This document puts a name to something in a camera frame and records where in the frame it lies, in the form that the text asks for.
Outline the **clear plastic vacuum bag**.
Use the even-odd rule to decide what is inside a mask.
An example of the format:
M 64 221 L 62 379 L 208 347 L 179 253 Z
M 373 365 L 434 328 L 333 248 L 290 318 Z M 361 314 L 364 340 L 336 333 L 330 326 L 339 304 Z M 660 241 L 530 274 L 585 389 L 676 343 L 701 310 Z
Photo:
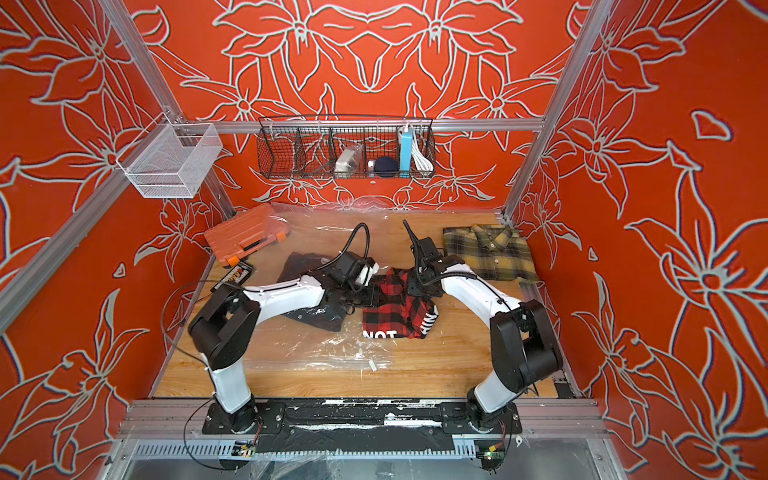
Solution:
M 290 229 L 287 239 L 249 257 L 254 272 L 250 286 L 291 280 L 315 264 L 336 256 L 349 240 L 354 227 L 365 223 L 351 251 L 363 252 L 380 265 L 382 272 L 394 267 L 408 269 L 414 259 L 408 229 L 420 237 L 442 242 L 442 231 L 464 223 L 456 212 L 336 210 L 284 204 L 274 205 L 273 220 Z M 247 372 L 288 370 L 366 370 L 391 364 L 394 340 L 364 336 L 362 311 L 349 308 L 345 314 L 322 308 L 307 321 L 293 313 L 258 325 L 244 357 Z

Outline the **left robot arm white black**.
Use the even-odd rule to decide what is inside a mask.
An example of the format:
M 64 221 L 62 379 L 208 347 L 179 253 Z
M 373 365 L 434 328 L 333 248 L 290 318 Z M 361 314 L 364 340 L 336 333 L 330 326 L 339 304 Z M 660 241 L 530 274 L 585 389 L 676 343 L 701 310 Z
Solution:
M 227 284 L 220 287 L 188 326 L 214 386 L 216 406 L 230 428 L 242 432 L 256 422 L 255 400 L 248 386 L 243 358 L 261 323 L 325 300 L 354 302 L 369 296 L 376 268 L 342 278 L 320 270 L 297 279 L 261 287 Z

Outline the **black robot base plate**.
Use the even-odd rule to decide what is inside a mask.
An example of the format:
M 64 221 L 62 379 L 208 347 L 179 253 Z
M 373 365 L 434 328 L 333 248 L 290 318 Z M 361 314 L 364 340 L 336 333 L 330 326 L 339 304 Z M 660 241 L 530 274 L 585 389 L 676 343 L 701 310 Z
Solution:
M 490 429 L 470 424 L 467 401 L 451 399 L 256 399 L 256 422 L 235 432 L 212 404 L 201 423 L 207 436 L 235 435 L 255 446 L 278 449 L 405 450 L 443 447 L 473 439 L 479 449 L 498 449 L 522 433 L 510 404 Z

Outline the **red black plaid shirt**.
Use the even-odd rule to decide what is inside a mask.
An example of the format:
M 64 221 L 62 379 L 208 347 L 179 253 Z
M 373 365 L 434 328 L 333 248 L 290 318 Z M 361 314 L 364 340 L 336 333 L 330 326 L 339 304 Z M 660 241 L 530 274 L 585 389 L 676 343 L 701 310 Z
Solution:
M 407 270 L 391 269 L 373 278 L 371 307 L 363 310 L 366 339 L 424 339 L 439 318 L 434 301 L 408 293 Z

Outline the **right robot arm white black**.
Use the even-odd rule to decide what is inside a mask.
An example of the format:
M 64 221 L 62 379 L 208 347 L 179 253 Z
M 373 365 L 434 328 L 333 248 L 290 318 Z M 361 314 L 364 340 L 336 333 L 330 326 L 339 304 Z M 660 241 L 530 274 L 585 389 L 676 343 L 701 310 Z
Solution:
M 477 430 L 490 429 L 527 388 L 563 366 L 543 304 L 505 294 L 454 256 L 417 259 L 409 272 L 408 291 L 414 296 L 451 296 L 489 329 L 492 370 L 467 395 L 469 422 Z

